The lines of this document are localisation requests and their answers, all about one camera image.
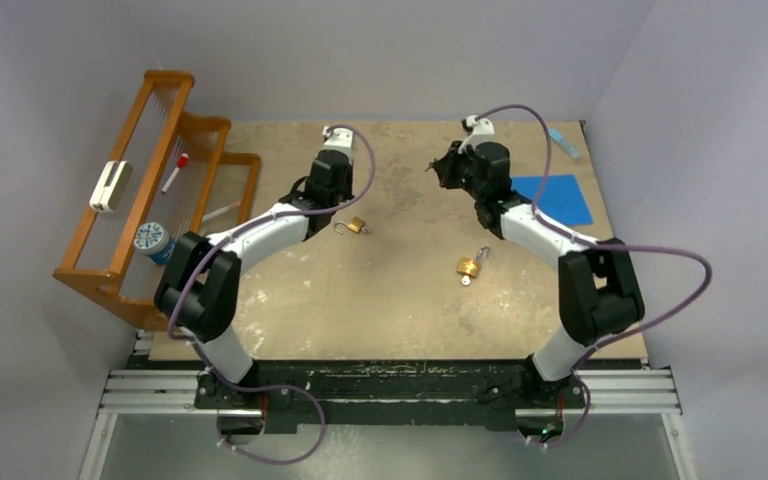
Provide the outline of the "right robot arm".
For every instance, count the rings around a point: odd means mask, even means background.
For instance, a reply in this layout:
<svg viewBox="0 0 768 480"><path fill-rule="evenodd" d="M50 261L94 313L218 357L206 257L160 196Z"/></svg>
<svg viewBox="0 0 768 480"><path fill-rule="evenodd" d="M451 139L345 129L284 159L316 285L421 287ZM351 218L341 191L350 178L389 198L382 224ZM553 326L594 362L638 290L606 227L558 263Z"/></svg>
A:
<svg viewBox="0 0 768 480"><path fill-rule="evenodd" d="M470 195L486 230L526 248L557 274L561 326L527 357L521 380L524 399L544 407L559 396L576 364L598 341L643 318L643 296L630 255L616 238L582 236L543 216L534 199L513 188L510 153L500 143L473 147L454 141L428 168L442 188Z"/></svg>

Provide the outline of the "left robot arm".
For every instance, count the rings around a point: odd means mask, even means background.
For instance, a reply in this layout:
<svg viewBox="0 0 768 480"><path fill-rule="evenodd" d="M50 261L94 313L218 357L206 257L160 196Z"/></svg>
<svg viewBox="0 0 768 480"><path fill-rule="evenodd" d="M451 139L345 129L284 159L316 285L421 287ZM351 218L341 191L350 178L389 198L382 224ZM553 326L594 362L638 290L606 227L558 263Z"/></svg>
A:
<svg viewBox="0 0 768 480"><path fill-rule="evenodd" d="M328 226L354 201L352 184L351 148L325 146L309 174L266 213L219 234L187 232L177 240L154 304L167 318L168 336L193 345L232 408L249 407L264 390L257 363L232 337L243 273Z"/></svg>

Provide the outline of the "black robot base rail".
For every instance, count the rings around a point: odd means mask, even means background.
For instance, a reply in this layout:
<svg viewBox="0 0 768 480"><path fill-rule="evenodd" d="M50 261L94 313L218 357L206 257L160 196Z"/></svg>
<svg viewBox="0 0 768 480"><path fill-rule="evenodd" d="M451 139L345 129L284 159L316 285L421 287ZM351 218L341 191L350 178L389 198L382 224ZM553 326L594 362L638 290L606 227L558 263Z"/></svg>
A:
<svg viewBox="0 0 768 480"><path fill-rule="evenodd" d="M202 414L228 428L289 434L301 425L469 426L551 440L582 415L677 414L673 376L635 360L594 360L530 390L520 360L263 360L259 391L224 385L196 361L139 360L112 371L109 414Z"/></svg>

